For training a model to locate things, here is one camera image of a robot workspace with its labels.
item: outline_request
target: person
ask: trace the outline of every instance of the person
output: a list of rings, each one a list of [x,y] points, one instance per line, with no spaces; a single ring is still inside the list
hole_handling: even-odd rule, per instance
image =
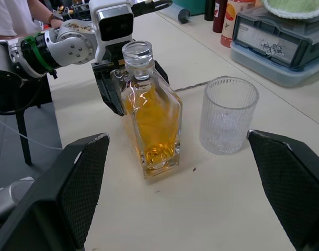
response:
[[[63,24],[39,0],[0,0],[0,39],[25,37],[41,31],[33,19],[54,29]]]

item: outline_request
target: amber liquid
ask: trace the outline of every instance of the amber liquid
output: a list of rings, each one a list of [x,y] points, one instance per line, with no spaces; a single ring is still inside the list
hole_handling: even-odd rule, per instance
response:
[[[149,85],[134,88],[124,106],[127,132],[141,162],[148,169],[162,168],[175,155],[180,123],[179,102],[162,89],[156,89],[155,85]]]

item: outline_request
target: white shirt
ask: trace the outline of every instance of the white shirt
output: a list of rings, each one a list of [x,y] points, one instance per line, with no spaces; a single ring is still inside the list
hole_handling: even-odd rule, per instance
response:
[[[16,36],[40,31],[34,24],[27,0],[0,0],[0,36]]]

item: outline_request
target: bottle neck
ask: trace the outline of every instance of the bottle neck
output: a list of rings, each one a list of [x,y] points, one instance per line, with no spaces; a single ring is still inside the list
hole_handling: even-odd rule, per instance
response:
[[[154,60],[150,60],[149,62],[142,65],[133,65],[125,62],[126,70],[132,74],[137,80],[146,80],[150,78],[155,69]]]

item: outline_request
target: label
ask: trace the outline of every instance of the label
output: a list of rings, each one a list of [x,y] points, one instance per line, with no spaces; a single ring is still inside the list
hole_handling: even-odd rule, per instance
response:
[[[236,15],[240,11],[253,8],[255,1],[249,3],[238,3],[233,0],[229,0],[226,8],[226,15],[224,17],[222,34],[227,38],[233,38],[234,25]]]
[[[219,16],[219,9],[220,9],[220,4],[215,3],[214,17]]]
[[[275,35],[258,30],[257,28],[240,23],[237,39],[247,45],[263,51],[267,56],[291,63],[298,45],[278,38]]]

